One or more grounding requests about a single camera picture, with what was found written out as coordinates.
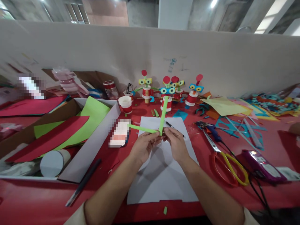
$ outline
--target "sleeve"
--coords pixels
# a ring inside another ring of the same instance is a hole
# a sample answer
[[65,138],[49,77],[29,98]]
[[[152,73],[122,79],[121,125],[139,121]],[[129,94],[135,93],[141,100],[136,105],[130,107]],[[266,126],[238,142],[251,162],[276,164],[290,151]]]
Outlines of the sleeve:
[[244,208],[245,223],[244,225],[259,225],[259,223],[254,219],[248,209]]
[[64,225],[87,225],[84,216],[84,203],[73,213]]

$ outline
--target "red cardstock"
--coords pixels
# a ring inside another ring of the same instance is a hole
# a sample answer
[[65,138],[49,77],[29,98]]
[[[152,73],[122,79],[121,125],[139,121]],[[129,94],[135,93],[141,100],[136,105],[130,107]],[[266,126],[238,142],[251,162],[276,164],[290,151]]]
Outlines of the red cardstock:
[[5,161],[21,163],[34,160],[68,140],[87,122],[88,118],[89,116],[73,116],[67,119]]
[[0,117],[46,114],[57,107],[65,99],[65,95],[44,100],[25,99],[2,109],[0,111]]

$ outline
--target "black pen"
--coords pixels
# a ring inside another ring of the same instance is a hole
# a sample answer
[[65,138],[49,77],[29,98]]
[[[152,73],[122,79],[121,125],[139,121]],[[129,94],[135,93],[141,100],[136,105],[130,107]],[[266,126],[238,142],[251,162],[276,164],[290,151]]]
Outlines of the black pen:
[[169,126],[172,127],[173,129],[177,130],[175,127],[173,127],[169,122],[165,121],[165,123]]
[[94,163],[94,165],[91,167],[91,169],[87,172],[85,177],[82,179],[82,181],[78,185],[74,194],[71,196],[69,201],[66,203],[66,207],[70,207],[72,205],[72,203],[77,198],[79,193],[83,190],[84,186],[87,184],[87,182],[89,181],[89,179],[91,178],[91,176],[93,175],[93,173],[95,172],[95,170],[97,169],[97,167],[99,166],[100,163],[101,163],[101,159],[97,159],[97,161]]

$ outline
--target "green paper scrap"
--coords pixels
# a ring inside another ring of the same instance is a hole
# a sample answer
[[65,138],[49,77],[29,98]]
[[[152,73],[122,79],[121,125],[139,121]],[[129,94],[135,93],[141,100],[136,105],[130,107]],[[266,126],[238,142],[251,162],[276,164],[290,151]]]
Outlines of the green paper scrap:
[[36,139],[40,138],[41,136],[48,133],[49,131],[51,131],[58,125],[62,124],[63,122],[64,121],[59,121],[59,122],[47,123],[47,124],[43,124],[43,125],[34,126],[33,129],[34,129],[35,138]]
[[149,132],[149,133],[156,133],[157,132],[157,130],[151,130],[149,128],[140,127],[140,126],[136,126],[136,125],[132,125],[132,124],[128,124],[128,127],[131,127],[132,129],[136,129],[136,130]]
[[90,116],[89,119],[75,134],[53,150],[60,150],[88,139],[109,111],[109,107],[89,96],[80,114],[81,116]]
[[163,102],[163,108],[162,108],[162,116],[160,120],[160,125],[158,131],[160,132],[160,136],[163,135],[163,125],[165,124],[165,116],[166,116],[166,110],[167,110],[167,105],[168,105],[168,96],[165,96],[165,101]]

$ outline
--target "yellow scissors handle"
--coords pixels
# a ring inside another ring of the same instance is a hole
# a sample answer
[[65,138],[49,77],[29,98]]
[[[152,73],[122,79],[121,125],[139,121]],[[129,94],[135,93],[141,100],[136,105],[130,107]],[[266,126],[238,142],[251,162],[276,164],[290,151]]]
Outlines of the yellow scissors handle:
[[[249,184],[249,177],[248,177],[248,173],[247,171],[245,170],[245,168],[234,158],[232,157],[231,155],[229,154],[225,154],[224,152],[220,152],[220,154],[223,156],[230,172],[234,175],[234,177],[237,179],[237,181],[243,185],[243,186],[247,186]],[[230,162],[229,162],[229,159],[231,159],[231,161],[233,161],[235,164],[238,165],[238,167],[240,168],[240,170],[243,172],[244,176],[245,176],[245,182],[241,181],[240,178],[237,176],[237,174],[235,173],[234,169],[232,168]]]

